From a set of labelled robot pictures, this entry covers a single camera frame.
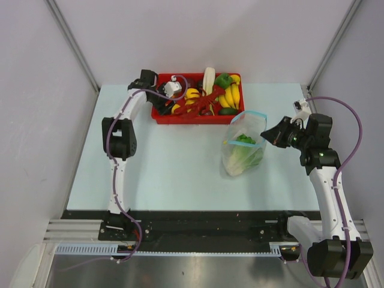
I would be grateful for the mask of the yellow toy mango slice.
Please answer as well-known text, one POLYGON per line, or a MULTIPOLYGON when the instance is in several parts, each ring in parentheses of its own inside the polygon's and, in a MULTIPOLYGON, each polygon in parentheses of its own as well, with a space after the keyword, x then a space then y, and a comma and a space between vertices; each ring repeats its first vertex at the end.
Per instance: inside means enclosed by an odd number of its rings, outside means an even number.
POLYGON ((184 103, 181 103, 181 104, 176 103, 171 109, 171 114, 172 115, 181 115, 184 112, 184 108, 185 108, 184 103))

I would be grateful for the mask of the clear zip top bag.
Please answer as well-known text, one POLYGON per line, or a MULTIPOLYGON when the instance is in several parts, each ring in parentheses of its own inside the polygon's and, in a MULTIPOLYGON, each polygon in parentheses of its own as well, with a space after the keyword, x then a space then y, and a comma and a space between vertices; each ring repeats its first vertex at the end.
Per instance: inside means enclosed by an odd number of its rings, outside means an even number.
POLYGON ((266 114, 245 110, 230 122, 221 144, 221 160, 226 173, 232 177, 258 166, 264 156, 266 114))

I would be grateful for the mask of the green white toy cabbage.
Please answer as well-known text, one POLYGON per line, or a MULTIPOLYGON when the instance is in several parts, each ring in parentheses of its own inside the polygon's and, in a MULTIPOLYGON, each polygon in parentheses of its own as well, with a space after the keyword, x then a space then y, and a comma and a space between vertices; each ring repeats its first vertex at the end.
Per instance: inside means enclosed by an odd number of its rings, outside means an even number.
POLYGON ((225 140, 222 145, 222 161, 230 176, 238 176, 258 166, 265 151, 265 141, 246 134, 233 140, 225 140))

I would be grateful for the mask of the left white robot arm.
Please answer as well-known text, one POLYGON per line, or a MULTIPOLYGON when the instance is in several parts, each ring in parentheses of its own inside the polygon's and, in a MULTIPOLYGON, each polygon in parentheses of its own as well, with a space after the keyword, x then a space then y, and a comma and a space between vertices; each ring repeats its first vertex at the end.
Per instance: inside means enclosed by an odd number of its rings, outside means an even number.
POLYGON ((164 104, 167 97, 161 97, 156 89, 158 74, 152 70, 142 70, 140 77, 127 87, 127 99, 113 117, 105 117, 101 122, 103 150, 109 158, 112 171, 112 192, 108 210, 105 213, 98 235, 101 241, 128 239, 139 229, 128 214, 130 206, 124 195, 125 170, 127 160, 137 149, 137 139, 133 121, 146 102, 164 104))

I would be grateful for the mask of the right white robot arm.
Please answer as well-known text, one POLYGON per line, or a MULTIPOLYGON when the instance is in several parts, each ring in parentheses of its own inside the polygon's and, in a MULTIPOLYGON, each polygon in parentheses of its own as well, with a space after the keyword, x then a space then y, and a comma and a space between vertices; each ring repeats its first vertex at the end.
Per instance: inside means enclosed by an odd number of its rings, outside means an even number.
POLYGON ((350 216, 344 196, 340 159, 329 147, 332 118, 310 114, 302 128, 285 116, 261 136, 279 148, 300 151, 300 163, 314 187, 322 220, 317 230, 305 216, 289 216, 278 223, 277 235, 295 238, 301 245, 310 274, 315 277, 358 278, 373 256, 372 244, 363 241, 350 216))

